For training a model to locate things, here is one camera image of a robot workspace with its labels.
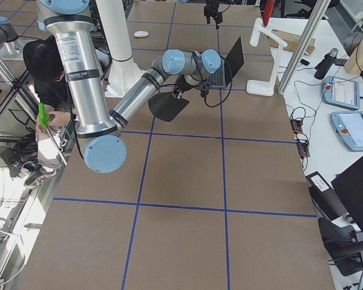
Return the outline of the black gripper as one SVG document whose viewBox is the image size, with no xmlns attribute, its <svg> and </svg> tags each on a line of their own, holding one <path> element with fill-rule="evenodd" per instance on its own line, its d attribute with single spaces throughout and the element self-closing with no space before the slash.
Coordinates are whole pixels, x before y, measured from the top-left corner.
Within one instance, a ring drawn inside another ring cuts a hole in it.
<svg viewBox="0 0 363 290">
<path fill-rule="evenodd" d="M 179 75 L 172 90 L 172 96 L 175 99 L 180 99 L 184 92 L 191 89 L 197 89 L 198 91 L 200 91 L 201 97 L 207 97 L 210 90 L 210 83 L 207 79 L 203 79 L 201 81 L 197 81 L 196 84 L 190 84 L 186 80 L 185 75 Z"/>
<path fill-rule="evenodd" d="M 219 0 L 206 0 L 206 5 L 204 6 L 204 16 L 206 18 L 206 23 L 210 24 L 211 19 L 215 22 L 215 28 L 218 30 L 220 24 L 223 21 L 223 13 L 219 11 L 220 1 Z"/>
</svg>

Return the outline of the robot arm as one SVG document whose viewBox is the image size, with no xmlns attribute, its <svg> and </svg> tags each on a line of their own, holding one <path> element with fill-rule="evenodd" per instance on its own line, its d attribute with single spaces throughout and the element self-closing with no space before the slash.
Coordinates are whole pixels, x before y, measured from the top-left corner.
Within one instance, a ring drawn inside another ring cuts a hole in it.
<svg viewBox="0 0 363 290">
<path fill-rule="evenodd" d="M 78 145 L 89 169 L 111 173 L 126 159 L 120 133 L 147 103 L 165 107 L 171 94 L 159 95 L 169 76 L 177 75 L 191 87 L 204 84 L 221 65 L 214 50 L 167 50 L 147 71 L 132 57 L 121 1 L 97 1 L 97 9 L 111 55 L 110 83 L 102 69 L 90 33 L 94 23 L 88 1 L 38 1 L 39 25 L 51 33 L 64 66 L 65 79 L 79 116 Z"/>
</svg>

